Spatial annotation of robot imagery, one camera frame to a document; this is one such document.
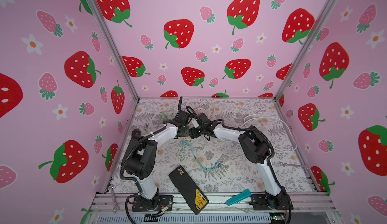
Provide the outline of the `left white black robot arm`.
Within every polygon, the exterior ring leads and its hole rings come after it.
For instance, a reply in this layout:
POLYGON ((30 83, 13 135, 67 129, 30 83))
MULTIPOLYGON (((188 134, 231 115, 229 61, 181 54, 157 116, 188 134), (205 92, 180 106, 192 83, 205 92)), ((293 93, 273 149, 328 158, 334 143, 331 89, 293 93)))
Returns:
POLYGON ((166 120, 160 129, 148 135, 142 136, 139 129, 132 131, 119 177, 135 183, 140 200, 148 209, 155 209, 159 202, 159 189, 152 177, 157 149, 170 139, 188 135, 189 121, 190 115, 179 110, 173 119, 166 120))

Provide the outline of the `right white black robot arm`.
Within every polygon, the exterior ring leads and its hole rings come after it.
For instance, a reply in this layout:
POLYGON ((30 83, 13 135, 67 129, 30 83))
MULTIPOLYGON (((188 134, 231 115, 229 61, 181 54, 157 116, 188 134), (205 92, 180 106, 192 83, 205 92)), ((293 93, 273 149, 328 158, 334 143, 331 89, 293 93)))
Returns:
POLYGON ((207 140, 221 138, 238 141, 244 156, 258 168, 265 185, 268 207, 273 210, 293 210, 290 196, 280 184, 271 164, 275 155, 274 147, 260 130, 255 126, 227 126, 222 119, 211 121, 204 113, 191 114, 190 121, 193 127, 189 129, 189 137, 192 139, 204 136, 207 140))

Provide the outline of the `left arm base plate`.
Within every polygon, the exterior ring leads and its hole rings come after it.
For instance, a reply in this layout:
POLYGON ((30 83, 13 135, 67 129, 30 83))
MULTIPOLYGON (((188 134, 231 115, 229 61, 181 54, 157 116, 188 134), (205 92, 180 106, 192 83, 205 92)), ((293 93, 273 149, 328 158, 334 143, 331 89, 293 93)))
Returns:
POLYGON ((166 211, 172 210, 173 195, 156 195, 152 200, 136 196, 130 201, 133 212, 159 212, 166 208, 166 211))

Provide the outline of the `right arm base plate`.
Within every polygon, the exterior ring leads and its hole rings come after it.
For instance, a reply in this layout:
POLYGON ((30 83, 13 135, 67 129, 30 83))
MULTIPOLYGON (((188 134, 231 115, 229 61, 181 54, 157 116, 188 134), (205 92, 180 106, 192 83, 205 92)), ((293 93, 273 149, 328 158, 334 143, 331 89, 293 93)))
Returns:
POLYGON ((277 196, 253 194, 249 205, 252 205, 255 211, 288 211, 294 209, 288 196, 282 194, 277 196))

